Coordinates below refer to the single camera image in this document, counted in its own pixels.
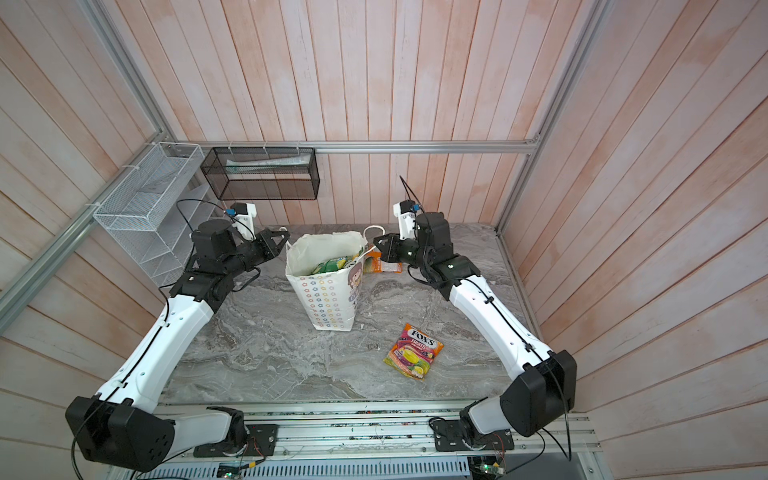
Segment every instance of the green snack package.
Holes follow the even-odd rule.
[[[310,275],[316,275],[318,273],[330,273],[330,272],[338,272],[344,266],[349,262],[353,256],[347,256],[347,257],[338,257],[338,258],[332,258],[331,260],[327,260],[325,262],[318,263],[315,268],[312,269],[312,273]]]

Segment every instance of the gray marble surface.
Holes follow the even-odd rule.
[[[293,239],[346,230],[362,232],[362,226],[290,227]],[[451,232],[455,251],[477,265],[525,323],[493,229],[460,223]],[[423,382],[383,362],[406,323],[445,344]],[[364,275],[352,331],[315,330],[285,277],[283,253],[262,265],[258,280],[227,297],[190,344],[161,401],[481,398],[508,385],[501,361],[469,319],[407,273]]]

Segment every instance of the candy bag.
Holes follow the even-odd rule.
[[[397,343],[389,351],[384,363],[393,366],[405,376],[423,380],[442,343],[406,323]]]

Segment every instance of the white wire basket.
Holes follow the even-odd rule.
[[[175,207],[178,200],[205,197],[206,184],[185,190],[202,162],[199,145],[157,144],[94,214],[158,286],[175,282],[184,271],[192,250],[184,218],[197,228],[213,211],[213,205],[196,201]]]

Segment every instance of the pink wooden wall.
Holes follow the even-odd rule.
[[[189,141],[522,140],[593,0],[104,0]],[[495,222],[517,154],[319,157],[318,201],[263,223],[391,221],[399,175],[451,221]]]
[[[505,231],[616,478],[768,478],[767,25],[616,2]]]
[[[0,289],[154,133],[77,0],[0,1]],[[162,306],[103,230],[83,242],[0,338],[4,478],[74,478],[65,408],[111,378]],[[86,478],[104,474],[77,455]]]

